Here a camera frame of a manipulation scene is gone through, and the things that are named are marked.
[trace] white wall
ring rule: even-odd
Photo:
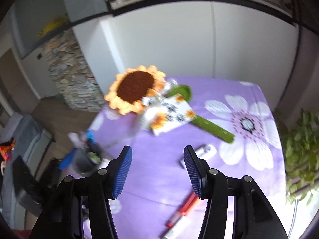
[[[274,109],[293,66],[298,28],[227,3],[160,4],[73,28],[104,94],[118,72],[155,65],[167,76],[203,76],[259,85]]]
[[[274,109],[293,66],[298,28],[252,8],[221,2],[213,6],[215,77],[259,85]]]
[[[213,77],[211,2],[154,5],[112,19],[125,68],[155,65],[167,76]]]
[[[302,28],[299,55],[290,83],[278,105],[283,121],[292,127],[301,108],[319,109],[319,36]]]
[[[41,47],[33,50],[21,60],[22,67],[41,98],[55,96],[59,93],[55,82],[49,77],[49,63]]]
[[[103,94],[108,93],[115,75],[124,71],[108,24],[109,17],[105,16],[73,27],[82,53]]]

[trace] purple tablecloth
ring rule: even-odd
[[[118,116],[108,107],[95,118],[90,129],[96,141],[108,145],[117,157],[124,145],[133,149],[133,161],[122,194],[122,209],[113,214],[119,239],[155,239],[165,232],[165,223],[191,192],[187,171],[179,160],[183,149],[212,144],[216,154],[208,161],[226,176],[250,175],[268,197],[281,220],[284,220],[285,171],[278,132],[261,89],[254,84],[211,78],[177,78],[189,85],[193,97],[189,103],[200,116],[236,135],[227,144],[192,124],[154,136],[141,131],[133,139],[128,134],[135,114]],[[206,201],[197,206],[192,220],[178,238],[195,239],[203,221]],[[225,238],[231,238],[233,201],[229,200]]]

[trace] yellow object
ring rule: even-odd
[[[156,130],[156,129],[159,129],[161,127],[164,127],[165,126],[165,122],[167,122],[167,119],[166,119],[167,113],[159,112],[156,115],[157,115],[156,119],[151,124],[151,128],[153,130]]]
[[[163,72],[158,71],[156,66],[149,66],[146,68],[145,66],[140,65],[136,69],[128,68],[126,73],[116,75],[116,81],[110,86],[110,91],[107,95],[104,96],[104,99],[109,102],[109,106],[112,109],[119,109],[119,113],[125,115],[129,112],[140,113],[144,110],[145,106],[142,104],[141,100],[134,101],[133,103],[129,103],[127,101],[122,100],[119,96],[117,96],[117,90],[121,82],[124,80],[126,76],[130,73],[136,71],[143,71],[149,73],[153,79],[153,87],[147,90],[145,97],[156,96],[157,92],[163,89],[164,83],[166,82],[164,77],[166,76]]]
[[[48,32],[55,30],[58,27],[61,27],[65,23],[68,23],[69,19],[67,15],[64,16],[58,16],[54,20],[50,21],[43,30],[39,33],[38,37],[43,37]]]

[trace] white flower print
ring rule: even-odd
[[[241,96],[225,95],[232,110],[216,100],[205,102],[205,108],[221,119],[210,119],[235,134],[232,144],[221,142],[219,155],[226,164],[237,164],[244,154],[256,170],[272,169],[272,153],[268,144],[281,149],[280,139],[271,111],[266,103],[257,102],[248,106]]]

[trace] cabinet door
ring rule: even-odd
[[[49,77],[49,63],[42,48],[35,49],[22,60],[22,67],[33,87],[41,98],[59,93],[55,82]]]
[[[270,107],[279,102],[292,69],[298,29],[240,5],[213,3],[215,77],[255,83]]]
[[[174,2],[112,19],[115,42],[126,68],[155,65],[168,76],[213,77],[210,2]]]

